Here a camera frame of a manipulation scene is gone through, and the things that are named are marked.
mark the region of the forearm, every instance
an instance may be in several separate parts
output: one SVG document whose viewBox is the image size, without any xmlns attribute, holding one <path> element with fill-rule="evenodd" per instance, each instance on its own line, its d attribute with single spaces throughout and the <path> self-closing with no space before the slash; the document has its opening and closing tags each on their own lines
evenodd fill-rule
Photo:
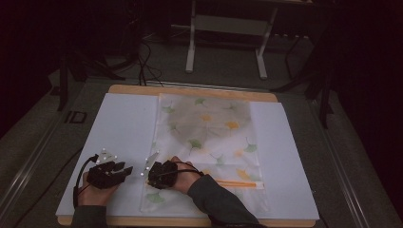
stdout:
<svg viewBox="0 0 403 228">
<path fill-rule="evenodd" d="M 259 224 L 234 194 L 219 186 L 209 175 L 195 181 L 187 195 L 205 214 L 225 224 Z"/>
<path fill-rule="evenodd" d="M 106 207 L 79 206 L 74 211 L 71 228 L 107 228 Z"/>
</svg>

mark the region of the floor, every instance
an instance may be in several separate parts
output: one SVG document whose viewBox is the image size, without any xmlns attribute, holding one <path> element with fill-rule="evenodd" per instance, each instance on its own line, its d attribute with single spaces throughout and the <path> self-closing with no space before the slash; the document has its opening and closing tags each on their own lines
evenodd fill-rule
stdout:
<svg viewBox="0 0 403 228">
<path fill-rule="evenodd" d="M 269 41 L 264 53 L 269 79 L 262 81 L 258 76 L 253 49 L 213 44 L 208 39 L 197 41 L 194 72 L 186 74 L 188 33 L 186 30 L 177 32 L 179 35 L 168 43 L 159 42 L 159 38 L 153 35 L 144 39 L 151 50 L 148 52 L 147 46 L 141 48 L 144 58 L 150 53 L 147 64 L 151 67 L 145 69 L 146 78 L 158 77 L 161 72 L 158 80 L 164 86 L 225 86 L 261 92 L 268 92 L 270 88 L 290 81 L 284 64 L 284 54 L 292 45 L 292 40 L 287 37 L 275 36 Z M 289 58 L 293 74 L 306 61 L 311 48 L 308 40 L 302 40 L 293 51 Z M 119 61 L 112 57 L 108 60 Z M 118 74 L 127 78 L 125 84 L 136 85 L 139 71 L 136 65 Z M 58 71 L 49 78 L 58 85 Z M 153 81 L 148 81 L 148 84 L 160 84 L 155 79 Z M 48 94 L 1 139 L 0 193 L 1 196 L 14 195 L 15 200 L 11 201 L 7 211 L 2 212 L 7 219 L 0 226 L 62 227 L 54 214 L 77 162 L 75 154 L 85 144 L 108 88 L 120 83 L 94 73 L 85 83 L 74 82 L 70 77 L 69 103 L 64 111 L 57 111 L 58 97 Z M 326 130 L 317 120 L 317 101 L 306 100 L 303 96 L 305 87 L 300 85 L 277 95 L 286 110 L 318 211 L 322 215 L 315 227 L 326 227 L 325 222 L 329 227 L 337 228 L 403 227 L 336 93 L 331 94 L 333 114 L 327 116 L 329 129 Z M 86 121 L 65 123 L 69 111 L 87 113 Z M 34 158 L 37 163 L 26 163 L 29 156 L 35 154 L 40 154 Z M 6 195 L 7 186 L 11 186 L 22 169 L 29 170 L 23 181 L 24 190 Z"/>
</svg>

